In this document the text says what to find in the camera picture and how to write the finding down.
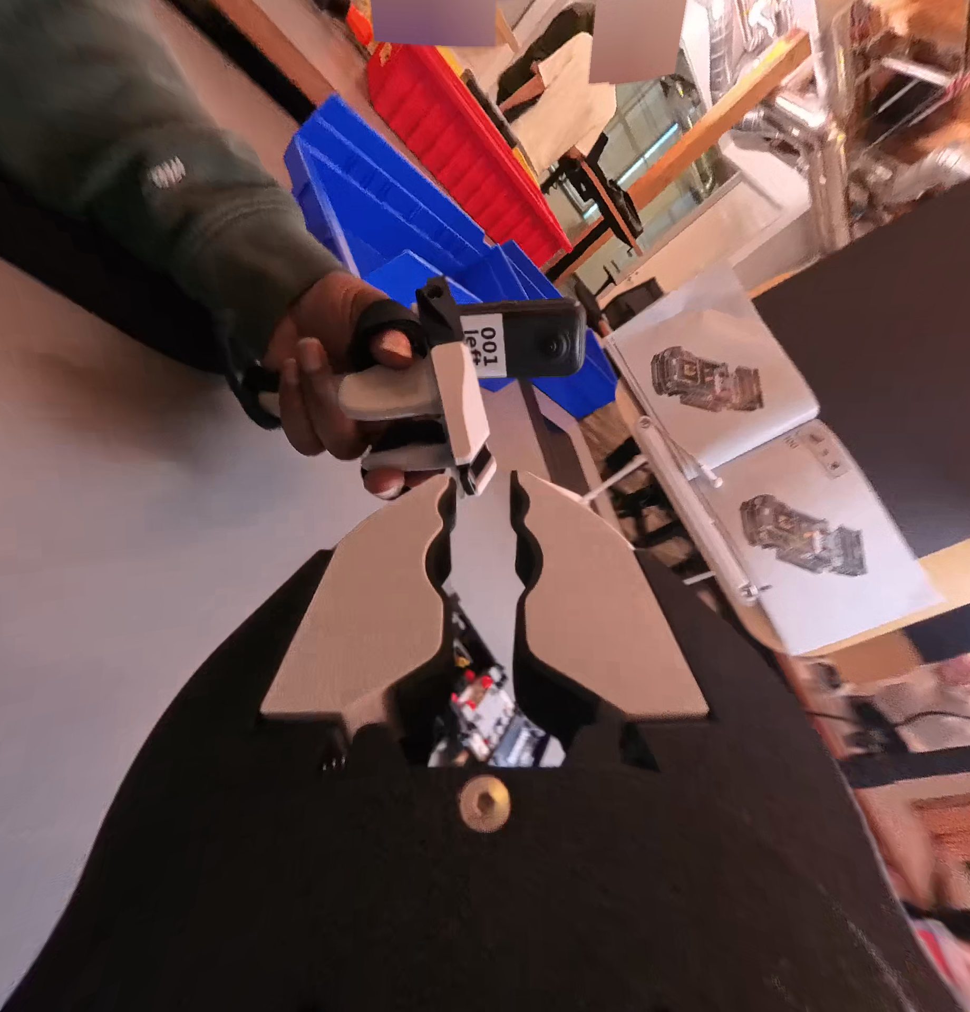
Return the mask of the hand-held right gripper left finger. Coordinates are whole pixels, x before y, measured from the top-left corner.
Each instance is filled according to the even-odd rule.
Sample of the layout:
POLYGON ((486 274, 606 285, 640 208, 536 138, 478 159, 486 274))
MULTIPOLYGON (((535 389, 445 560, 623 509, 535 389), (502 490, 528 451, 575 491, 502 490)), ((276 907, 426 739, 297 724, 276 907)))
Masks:
POLYGON ((436 475, 366 517, 332 551, 266 692, 272 721, 390 721, 389 691, 443 650, 455 493, 436 475))

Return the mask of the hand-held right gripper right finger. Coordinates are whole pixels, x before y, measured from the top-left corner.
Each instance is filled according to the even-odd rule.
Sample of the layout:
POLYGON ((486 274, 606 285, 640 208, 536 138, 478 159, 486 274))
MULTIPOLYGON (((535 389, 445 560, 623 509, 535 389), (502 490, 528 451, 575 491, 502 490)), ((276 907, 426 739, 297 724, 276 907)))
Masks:
POLYGON ((699 721, 710 707, 630 542, 581 497, 528 472, 509 480, 517 537, 513 676, 543 728, 699 721))

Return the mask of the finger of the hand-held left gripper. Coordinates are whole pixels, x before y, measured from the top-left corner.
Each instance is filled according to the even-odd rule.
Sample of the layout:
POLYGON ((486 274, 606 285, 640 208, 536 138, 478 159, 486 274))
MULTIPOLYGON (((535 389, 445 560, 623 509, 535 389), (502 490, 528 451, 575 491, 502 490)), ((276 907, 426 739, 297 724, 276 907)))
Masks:
POLYGON ((471 354, 460 341, 433 347, 430 364, 441 401, 447 437, 444 465, 467 496, 481 495, 496 474, 488 440, 490 425, 471 354))

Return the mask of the lego car model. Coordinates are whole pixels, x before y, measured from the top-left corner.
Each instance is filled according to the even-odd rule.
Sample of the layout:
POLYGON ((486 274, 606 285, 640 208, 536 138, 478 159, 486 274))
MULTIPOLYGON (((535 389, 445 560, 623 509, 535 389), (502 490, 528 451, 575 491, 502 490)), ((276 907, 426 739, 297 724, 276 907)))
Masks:
POLYGON ((458 595, 450 594, 453 680, 444 710, 433 724, 431 768, 556 765, 553 738, 516 702, 510 675, 473 625, 458 595))

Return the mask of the blue plastic bin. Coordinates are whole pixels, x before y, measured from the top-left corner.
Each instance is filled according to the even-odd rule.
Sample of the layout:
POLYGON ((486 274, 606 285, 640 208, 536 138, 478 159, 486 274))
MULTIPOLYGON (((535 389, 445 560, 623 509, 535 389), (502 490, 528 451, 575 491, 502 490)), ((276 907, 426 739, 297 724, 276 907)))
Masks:
POLYGON ((337 94, 285 153, 309 232, 344 267, 408 307, 444 276, 460 305, 559 297, 514 241, 483 230, 337 94))

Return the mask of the lego instruction booklet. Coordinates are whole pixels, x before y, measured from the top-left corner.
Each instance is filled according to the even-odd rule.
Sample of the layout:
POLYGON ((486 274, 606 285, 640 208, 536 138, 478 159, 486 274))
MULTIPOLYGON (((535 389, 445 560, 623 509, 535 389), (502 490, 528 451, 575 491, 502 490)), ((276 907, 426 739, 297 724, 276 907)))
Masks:
POLYGON ((943 603, 731 268, 663 296, 607 351, 688 458, 783 651, 813 654, 943 603))

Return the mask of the person's left hand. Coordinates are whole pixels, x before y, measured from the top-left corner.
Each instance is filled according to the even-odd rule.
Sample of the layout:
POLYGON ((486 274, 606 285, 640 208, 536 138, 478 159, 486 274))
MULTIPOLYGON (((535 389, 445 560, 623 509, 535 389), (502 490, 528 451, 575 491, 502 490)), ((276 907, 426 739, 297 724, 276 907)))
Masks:
POLYGON ((278 375, 284 435, 308 458, 326 452, 357 460, 386 430, 347 418, 338 403, 353 329, 363 310, 383 299, 352 274, 329 273, 289 307, 271 336, 263 364, 278 375))

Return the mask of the wooden standing desk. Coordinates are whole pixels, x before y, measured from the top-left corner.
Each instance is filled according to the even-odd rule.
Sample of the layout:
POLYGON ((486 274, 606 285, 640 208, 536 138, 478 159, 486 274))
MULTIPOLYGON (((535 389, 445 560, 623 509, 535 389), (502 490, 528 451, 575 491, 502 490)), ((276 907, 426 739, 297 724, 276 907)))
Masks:
POLYGON ((619 241, 639 249, 639 238, 644 231, 639 210, 628 191, 616 180, 609 179, 599 165, 607 143, 607 133, 601 132, 587 153, 582 153, 577 147, 572 148, 560 157, 555 168, 541 183, 541 190, 543 194, 548 194, 562 182, 571 184, 581 198, 596 203, 603 221, 619 241))

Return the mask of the red plastic bin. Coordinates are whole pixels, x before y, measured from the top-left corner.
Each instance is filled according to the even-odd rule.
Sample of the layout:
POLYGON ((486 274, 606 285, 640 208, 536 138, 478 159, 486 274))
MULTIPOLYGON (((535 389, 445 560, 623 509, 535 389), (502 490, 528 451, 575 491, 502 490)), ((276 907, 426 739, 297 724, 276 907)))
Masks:
POLYGON ((435 46, 377 43, 366 64, 377 114, 495 244, 545 267, 571 242, 515 151, 435 46))

